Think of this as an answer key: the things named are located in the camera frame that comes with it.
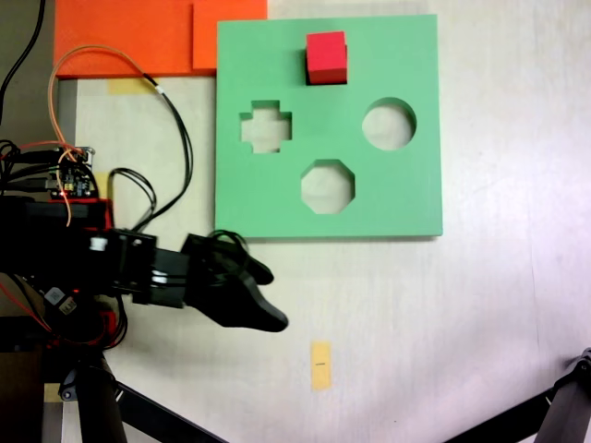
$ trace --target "orange wire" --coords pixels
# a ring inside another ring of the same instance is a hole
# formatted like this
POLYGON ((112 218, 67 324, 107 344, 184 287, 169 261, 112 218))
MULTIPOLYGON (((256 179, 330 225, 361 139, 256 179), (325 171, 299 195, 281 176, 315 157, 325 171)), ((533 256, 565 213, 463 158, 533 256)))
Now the orange wire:
POLYGON ((54 127, 54 132, 55 132, 55 135, 57 136, 57 139, 59 139, 61 141, 66 141, 66 138, 64 137, 64 133, 62 132, 61 128, 59 127, 59 124, 57 123, 57 118, 55 116, 55 108, 54 108, 55 76, 57 75, 57 71, 59 70, 59 68, 72 55, 78 54, 81 52, 96 51, 96 50, 106 51, 108 53, 117 54, 117 55, 125 58, 131 65, 133 65, 139 71, 140 74, 143 75, 146 72, 129 55, 125 54, 123 51, 119 51, 118 49, 116 49, 112 46, 107 46, 104 44, 84 44, 82 46, 78 46, 74 49, 71 49, 70 51, 68 51, 67 53, 62 55, 62 57, 57 61, 57 63, 54 66, 54 70, 52 71, 52 75, 49 77, 49 85, 47 87, 47 101, 48 101, 48 106, 49 106, 49 118, 52 122, 52 126, 54 127))
POLYGON ((96 339, 93 339, 91 341, 72 341, 69 339, 65 339, 64 337, 61 337, 59 334, 56 334, 55 332, 52 331, 52 329, 49 327, 49 325, 47 323, 45 323, 45 321, 43 321, 42 318, 38 318, 35 313, 33 313, 33 311, 31 311, 30 309, 28 309, 26 306, 24 306, 6 287, 4 284, 2 284, 0 282, 0 291, 2 291, 4 293, 4 295, 15 305, 17 305, 18 307, 20 307, 20 309, 22 309, 24 312, 26 312, 27 314, 29 314, 37 323, 39 323, 41 325, 41 327, 43 329, 45 329, 47 332, 49 332, 50 334, 55 335, 55 337, 58 340, 62 340, 62 341, 66 341, 68 343, 71 344, 88 344, 88 345, 93 345, 93 344, 98 344, 101 339, 104 336, 104 333, 106 332, 106 326, 103 323, 103 331, 101 332, 101 335, 99 337, 97 337, 96 339))
MULTIPOLYGON (((69 150, 75 150, 76 152, 82 153, 83 151, 80 148, 76 148, 75 146, 69 145, 63 141, 35 141, 33 143, 27 143, 25 145, 20 145, 18 148, 20 150, 27 150, 29 148, 34 148, 36 146, 45 146, 45 145, 60 145, 63 146, 64 148, 68 148, 69 150)), ((8 156, 8 154, 3 155, 2 157, 0 157, 0 161, 2 161, 3 159, 5 159, 8 156)))
MULTIPOLYGON (((19 146, 18 148, 19 148, 20 150, 27 150, 27 149, 29 149, 29 148, 34 148, 34 147, 36 147, 36 146, 46 146, 46 145, 57 145, 57 146, 59 146, 60 148, 63 148, 64 150, 65 150, 65 149, 74 150, 75 152, 77 152, 77 153, 79 153, 79 154, 81 154, 81 153, 83 153, 83 152, 84 152, 84 151, 83 151, 82 149, 80 149, 80 148, 77 148, 77 147, 75 147, 75 146, 72 146, 72 145, 70 145, 69 143, 65 143, 65 141, 57 141, 57 140, 44 140, 44 141, 35 141, 35 142, 33 142, 33 143, 27 143, 27 144, 21 145, 21 146, 19 146)), ((74 158, 74 156, 73 156, 71 153, 69 154, 69 158, 70 158, 70 159, 71 159, 73 162, 75 162, 75 161, 76 161, 76 159, 74 158)))
POLYGON ((70 208, 70 202, 67 201, 66 191, 64 190, 64 186, 62 185, 62 179, 59 176, 59 174, 60 174, 59 173, 59 165, 62 162, 62 160, 64 159, 64 157, 66 157, 66 155, 68 155, 69 152, 71 152, 71 151, 70 150, 64 151, 62 156, 57 161, 57 170, 55 171, 55 178, 57 179, 57 185, 59 186, 59 192, 60 192, 61 196, 64 198, 64 203, 66 203, 66 209, 67 209, 66 228, 69 227, 70 223, 72 222, 72 209, 70 208))
POLYGON ((10 291, 5 287, 4 284, 0 283, 0 290, 4 293, 4 295, 15 305, 17 305, 18 307, 20 307, 20 309, 22 309, 23 311, 25 311, 27 314, 29 314, 31 317, 34 318, 34 320, 39 323, 43 329, 45 329, 47 332, 51 332, 51 329, 49 329, 39 318, 37 318, 37 316, 35 316, 35 314, 33 313, 33 311, 31 311, 30 309, 28 309, 26 306, 24 306, 12 293, 10 293, 10 291))

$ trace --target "black cable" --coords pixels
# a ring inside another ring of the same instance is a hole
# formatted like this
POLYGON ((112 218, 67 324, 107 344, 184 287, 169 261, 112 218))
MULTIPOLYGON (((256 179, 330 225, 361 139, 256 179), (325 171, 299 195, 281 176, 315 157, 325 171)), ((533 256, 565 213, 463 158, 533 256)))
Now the black cable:
MULTIPOLYGON (((27 303, 29 304, 29 306, 30 306, 30 309, 31 309, 31 311, 33 312, 33 314, 35 314, 35 316, 36 316, 38 319, 40 319, 40 320, 44 321, 44 322, 45 322, 45 324, 47 324, 47 322, 46 322, 46 320, 44 319, 44 317, 43 317, 43 316, 42 316, 42 315, 39 313, 39 311, 38 311, 38 310, 37 310, 37 308, 35 307, 35 304, 34 304, 34 303, 32 302, 32 300, 30 299, 30 297, 29 297, 29 294, 27 293, 27 290, 25 289, 25 286, 24 286, 24 284, 22 283, 22 281, 21 281, 21 280, 20 280, 20 279, 19 279, 19 278, 18 278, 18 277, 15 275, 15 274, 6 273, 6 276, 7 276, 7 277, 8 277, 10 280, 12 280, 12 281, 13 281, 13 282, 14 282, 14 283, 17 285, 17 287, 18 287, 18 290, 19 290, 19 291, 22 293, 23 297, 25 297, 25 299, 27 300, 27 303)), ((125 322, 127 323, 127 316, 126 316, 126 314, 125 314, 125 309, 123 309, 123 314, 124 314, 124 317, 125 317, 125 322)), ((47 325, 47 326, 50 328, 50 333, 54 334, 54 335, 55 335, 55 337, 56 337, 58 340, 59 340, 59 339, 64 339, 64 340, 67 340, 67 341, 76 342, 75 340, 70 340, 70 339, 68 339, 68 338, 66 338, 66 337, 64 337, 64 336, 62 336, 61 334, 58 334, 58 333, 56 333, 56 332, 55 332, 55 330, 54 330, 54 328, 52 328, 51 326, 49 326, 49 325, 47 325)), ((127 326, 126 326, 125 328, 122 328, 122 331, 124 332, 124 334, 125 334, 125 332, 127 332, 127 331, 126 331, 126 329, 127 329, 127 326)), ((104 338, 105 338, 105 339, 108 339, 108 340, 109 340, 109 342, 112 340, 112 337, 104 337, 104 338)))
POLYGON ((127 329, 128 329, 128 323, 126 320, 124 323, 124 326, 123 326, 123 333, 121 334, 121 337, 119 337, 119 339, 115 343, 113 343, 112 345, 104 348, 104 350, 107 351, 109 349, 113 349, 113 348, 116 348, 117 346, 119 346, 122 343, 122 341, 126 339, 127 329))
MULTIPOLYGON (((45 174, 45 173, 50 173, 50 172, 54 172, 56 171, 58 168, 57 164, 35 164, 32 166, 28 166, 26 168, 22 168, 18 171, 16 171, 15 173, 11 174, 6 181, 10 182, 13 180, 16 180, 18 178, 24 178, 24 177, 30 177, 32 175, 36 175, 36 174, 45 174)), ((92 171, 90 170, 90 168, 83 164, 83 163, 77 163, 77 162, 61 162, 59 164, 59 169, 60 170, 65 170, 68 168, 72 168, 72 169, 77 169, 79 171, 82 171, 84 174, 86 174, 89 178, 90 181, 92 182, 92 185, 94 186, 95 190, 98 190, 98 185, 96 182, 96 179, 94 177, 94 175, 92 174, 92 171)))
POLYGON ((121 308, 119 307, 119 311, 117 313, 119 319, 117 320, 117 327, 115 329, 115 334, 109 338, 109 341, 103 346, 103 349, 113 349, 117 344, 121 342, 121 333, 123 332, 125 320, 124 316, 121 314, 121 308))
MULTIPOLYGON (((154 86, 154 88, 156 88, 158 90, 159 85, 156 82, 156 80, 154 80, 148 74, 144 74, 144 77, 154 86)), ((145 227, 148 226, 148 224, 151 221, 153 221, 154 219, 160 217, 166 211, 168 211, 171 207, 173 207, 175 205, 175 203, 182 196, 184 196, 185 193, 187 192, 187 189, 188 189, 188 187, 189 187, 189 185, 191 183, 191 178, 193 176, 193 162, 194 162, 194 158, 193 158, 193 145, 191 143, 191 138, 190 138, 190 136, 188 134, 187 127, 185 126, 185 123, 183 122, 182 117, 180 116, 180 114, 176 110, 175 105, 168 98, 168 96, 164 92, 162 92, 161 90, 158 90, 158 92, 163 96, 163 99, 166 102, 166 104, 167 104, 168 108, 170 109, 171 113, 173 114, 173 118, 175 119, 176 125, 178 126, 178 131, 180 133, 181 141, 182 141, 182 144, 183 144, 183 156, 185 158, 185 179, 183 181, 183 187, 181 188, 180 192, 172 200, 170 200, 168 203, 166 203, 159 210, 153 212, 145 220, 140 221, 136 225, 136 227, 134 229, 136 229, 138 231, 141 231, 141 230, 145 229, 145 227)))
POLYGON ((20 149, 10 140, 0 140, 0 197, 4 195, 4 184, 14 167, 12 159, 20 154, 20 149))
POLYGON ((118 309, 117 315, 118 315, 119 319, 117 320, 117 328, 115 329, 114 339, 116 339, 119 336, 119 334, 121 334, 121 332, 123 331, 123 327, 125 325, 125 322, 127 320, 127 314, 126 314, 125 306, 123 304, 123 297, 121 296, 121 294, 116 295, 115 300, 117 301, 117 309, 118 309))
MULTIPOLYGON (((160 274, 152 274, 154 277, 158 277, 160 274)), ((178 274, 178 275, 174 275, 174 274, 166 274, 166 278, 167 279, 176 279, 176 280, 186 280, 187 279, 187 275, 186 274, 178 274)))
MULTIPOLYGON (((220 270, 216 269, 216 268, 209 269, 211 276, 213 277, 213 281, 210 282, 210 286, 224 286, 226 283, 228 283, 229 280, 231 280, 235 277, 239 277, 240 274, 242 274, 242 272, 247 269, 248 264, 250 263, 250 260, 251 260, 250 254, 248 253, 247 241, 239 233, 233 233, 231 231, 225 231, 225 230, 213 231, 212 233, 210 233, 208 235, 208 237, 213 242, 221 241, 220 239, 222 237, 229 238, 230 241, 238 249, 238 255, 242 256, 242 258, 244 259, 242 264, 237 264, 238 262, 233 260, 236 263, 236 266, 233 267, 232 269, 224 269, 223 272, 220 272, 220 270)), ((211 255, 213 255, 216 252, 217 252, 216 247, 214 247, 213 245, 210 245, 209 253, 211 255)), ((207 263, 215 263, 215 262, 216 262, 216 260, 213 258, 210 260, 207 260, 207 263)))
POLYGON ((45 192, 47 179, 44 177, 25 178, 17 182, 7 182, 2 185, 3 191, 45 192))
POLYGON ((156 286, 158 288, 186 288, 187 287, 187 283, 158 283, 158 282, 153 282, 152 283, 153 286, 156 286))
POLYGON ((10 68, 10 70, 8 71, 8 74, 6 74, 6 77, 5 77, 4 81, 2 82, 2 87, 0 88, 0 125, 2 125, 2 113, 4 110, 4 96, 6 94, 6 89, 8 88, 8 83, 10 83, 10 80, 12 79, 12 77, 14 77, 14 75, 16 74, 18 69, 20 68, 20 65, 22 65, 22 63, 25 61, 25 59, 27 58, 27 56, 30 53, 30 50, 33 49, 33 46, 37 42, 37 38, 39 37, 39 33, 41 32, 41 27, 43 24, 44 13, 45 13, 45 0, 41 0, 39 2, 39 15, 37 16, 37 24, 35 25, 35 31, 33 32, 33 35, 30 38, 29 44, 27 45, 27 47, 25 48, 23 53, 20 55, 17 62, 10 68))
MULTIPOLYGON (((150 207, 148 208, 146 213, 139 219, 136 226, 132 228, 132 231, 134 232, 141 232, 146 226, 141 225, 143 221, 147 220, 151 215, 153 215, 154 211, 156 211, 156 206, 158 205, 158 198, 156 197, 156 192, 154 191, 154 188, 152 187, 148 179, 144 177, 142 174, 128 168, 117 168, 113 169, 109 173, 109 177, 107 180, 107 198, 111 201, 113 201, 114 199, 113 182, 117 175, 121 175, 130 180, 131 182, 135 183, 144 192, 144 194, 146 194, 146 197, 148 197, 148 200, 150 201, 150 207)), ((113 225, 115 225, 113 205, 110 206, 109 210, 111 212, 111 221, 113 222, 113 225)))

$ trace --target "red wire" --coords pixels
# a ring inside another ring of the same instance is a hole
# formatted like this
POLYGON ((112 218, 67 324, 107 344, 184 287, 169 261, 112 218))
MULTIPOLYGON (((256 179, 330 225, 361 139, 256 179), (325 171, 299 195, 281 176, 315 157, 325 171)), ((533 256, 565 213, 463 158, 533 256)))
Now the red wire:
POLYGON ((47 332, 51 332, 51 330, 49 328, 47 328, 47 326, 45 326, 45 324, 42 321, 40 321, 37 318, 37 316, 35 316, 35 314, 33 313, 33 311, 31 311, 30 309, 28 309, 17 298, 15 298, 15 296, 12 293, 10 293, 10 291, 2 283, 0 283, 0 290, 4 293, 4 295, 6 297, 8 297, 8 300, 10 300, 12 303, 14 303, 15 305, 17 305, 18 307, 20 307, 23 311, 25 311, 31 317, 33 317, 35 319, 35 321, 42 326, 43 329, 45 329, 47 332))
POLYGON ((2 284, 1 282, 0 282, 0 291, 2 291, 2 292, 4 293, 4 295, 5 295, 5 296, 6 296, 6 297, 7 297, 7 298, 8 298, 8 299, 9 299, 9 300, 12 302, 12 303, 14 303, 14 304, 15 304, 15 305, 17 305, 18 307, 20 307, 20 309, 22 309, 23 311, 25 311, 25 312, 26 312, 27 314, 29 314, 31 317, 33 317, 33 319, 34 319, 34 320, 35 320, 37 323, 39 323, 43 329, 45 329, 45 330, 46 330, 47 332, 49 332, 50 334, 53 334, 53 335, 55 335, 55 337, 56 337, 58 340, 63 340, 63 341, 66 341, 66 342, 68 342, 68 343, 72 343, 72 344, 78 344, 78 345, 80 345, 80 344, 88 344, 88 345, 92 346, 93 344, 98 344, 98 343, 101 341, 101 339, 103 338, 103 336, 104 336, 104 332, 105 332, 105 329, 106 329, 106 327, 105 327, 105 326, 104 326, 104 324, 103 324, 103 332, 101 333, 101 335, 100 335, 98 338, 96 338, 96 339, 94 339, 94 340, 91 340, 91 341, 87 341, 87 342, 84 342, 84 343, 79 343, 79 342, 77 342, 77 341, 72 341, 72 340, 65 339, 64 337, 60 337, 59 335, 55 334, 55 333, 54 333, 54 332, 53 332, 53 331, 52 331, 50 328, 48 328, 48 327, 47 327, 47 326, 46 326, 46 325, 45 325, 45 324, 44 324, 44 323, 43 323, 43 322, 42 322, 42 321, 41 321, 41 320, 40 320, 40 319, 39 319, 37 316, 35 316, 35 313, 34 313, 33 311, 31 311, 31 310, 30 310, 30 309, 28 309, 26 306, 24 306, 24 305, 23 305, 23 304, 22 304, 22 303, 21 303, 21 302, 20 302, 20 301, 19 301, 19 300, 18 300, 18 299, 17 299, 17 298, 16 298, 16 297, 15 297, 15 296, 12 294, 12 293, 10 293, 10 291, 9 291, 9 290, 8 290, 8 289, 5 287, 5 285, 4 285, 4 284, 2 284))

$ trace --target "red cube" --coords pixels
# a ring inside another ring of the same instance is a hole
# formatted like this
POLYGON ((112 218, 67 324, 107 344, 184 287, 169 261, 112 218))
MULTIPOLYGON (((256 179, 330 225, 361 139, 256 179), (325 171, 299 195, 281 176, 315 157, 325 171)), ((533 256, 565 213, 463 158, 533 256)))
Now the red cube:
POLYGON ((312 85, 347 82, 347 46, 344 31, 306 36, 308 79, 312 85))

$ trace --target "orange foam board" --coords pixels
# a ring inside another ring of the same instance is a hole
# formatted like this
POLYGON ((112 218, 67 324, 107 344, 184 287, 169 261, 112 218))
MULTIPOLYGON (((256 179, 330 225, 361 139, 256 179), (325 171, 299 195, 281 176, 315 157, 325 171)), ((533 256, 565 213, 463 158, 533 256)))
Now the orange foam board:
MULTIPOLYGON (((267 0, 56 0, 54 63, 83 44, 106 44, 153 77, 214 75, 217 22, 265 19, 267 0)), ((139 73, 119 56, 73 56, 60 78, 129 78, 139 73)))
MULTIPOLYGON (((107 44, 153 76, 190 75, 193 0, 56 0, 54 63, 82 44, 107 44)), ((92 51, 73 56, 60 78, 138 77, 119 56, 92 51)))
POLYGON ((214 76, 217 68, 218 22, 267 19, 267 0, 195 0, 193 70, 214 76))

